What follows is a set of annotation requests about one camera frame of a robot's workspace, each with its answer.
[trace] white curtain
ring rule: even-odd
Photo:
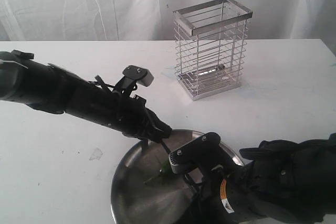
[[[210,0],[0,0],[0,40],[173,39],[172,11]],[[336,0],[237,0],[249,38],[321,38],[336,52]]]

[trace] white table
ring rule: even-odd
[[[135,92],[148,108],[174,129],[217,132],[237,152],[336,131],[336,57],[319,39],[249,40],[243,86],[195,102],[175,79],[173,41],[0,42],[12,49],[110,84],[127,65],[148,68],[154,82]],[[0,112],[0,223],[113,223],[113,173],[138,140],[21,104],[0,102]]]

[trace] chrome wire basket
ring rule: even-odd
[[[176,75],[195,101],[240,86],[252,11],[235,0],[176,10]]]

